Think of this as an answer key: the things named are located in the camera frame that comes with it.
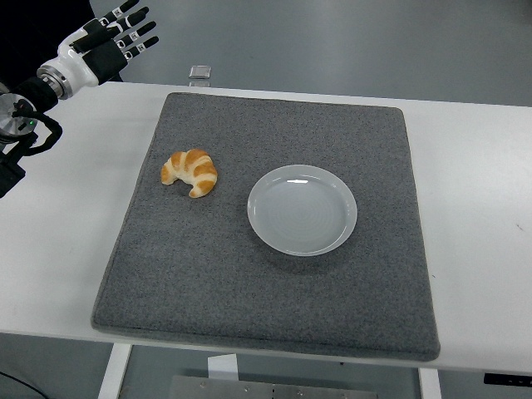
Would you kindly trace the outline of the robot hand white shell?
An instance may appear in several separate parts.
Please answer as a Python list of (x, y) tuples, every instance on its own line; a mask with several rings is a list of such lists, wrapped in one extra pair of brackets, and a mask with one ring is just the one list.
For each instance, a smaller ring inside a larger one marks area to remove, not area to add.
[(122, 3), (62, 42), (58, 49), (61, 74), (71, 91), (116, 79), (135, 57), (159, 41), (158, 37), (145, 38), (156, 23), (147, 22), (150, 9), (144, 6), (135, 10), (137, 4)]

